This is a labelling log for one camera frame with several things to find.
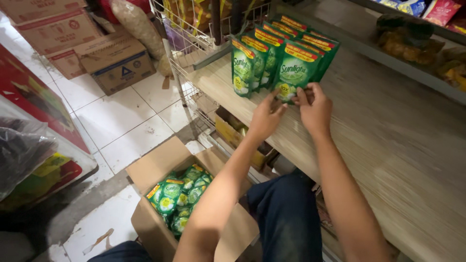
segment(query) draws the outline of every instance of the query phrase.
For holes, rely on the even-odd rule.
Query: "dark jeans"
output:
[[[252,186],[249,212],[257,220],[265,262],[321,262],[320,219],[311,191],[314,182],[301,170]],[[127,241],[89,262],[151,261],[145,249]]]

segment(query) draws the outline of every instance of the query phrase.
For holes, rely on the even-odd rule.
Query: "wood grain surface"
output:
[[[241,98],[231,77],[226,55],[188,79],[249,126],[268,91]],[[321,85],[333,139],[385,237],[414,261],[466,261],[466,109],[345,48]],[[267,142],[320,181],[298,108]]]

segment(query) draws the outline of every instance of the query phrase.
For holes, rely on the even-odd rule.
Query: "hand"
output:
[[[332,100],[323,92],[319,83],[308,83],[307,89],[297,89],[293,102],[299,106],[301,120],[314,141],[330,138]]]
[[[285,113],[288,104],[281,104],[277,110],[273,110],[274,97],[280,90],[277,89],[274,92],[267,95],[267,97],[257,106],[254,110],[253,119],[249,126],[249,130],[246,134],[246,138],[252,138],[258,143],[262,143],[265,139],[270,137],[278,127],[280,119]]]

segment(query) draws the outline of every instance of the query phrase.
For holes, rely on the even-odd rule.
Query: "tiled floor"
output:
[[[1,13],[0,43],[62,98],[99,164],[99,171],[81,182],[79,195],[70,205],[86,199],[86,194],[105,185],[104,182],[181,131],[194,118],[192,112],[182,106],[174,81],[169,89],[161,89],[164,77],[159,73],[111,96],[106,96],[89,75],[66,79],[33,50]],[[189,142],[187,147],[193,153],[204,149],[197,141]],[[51,245],[36,261],[86,261],[106,249],[102,241],[91,252],[83,254],[111,228],[114,229],[109,237],[111,246],[136,239],[130,217],[138,199],[135,189],[127,186],[83,217],[67,241]]]

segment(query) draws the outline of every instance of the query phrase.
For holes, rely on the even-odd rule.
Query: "person's right hand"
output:
[[[307,88],[297,89],[293,102],[299,106],[301,120],[314,141],[330,137],[332,100],[323,92],[319,83],[308,83]]]

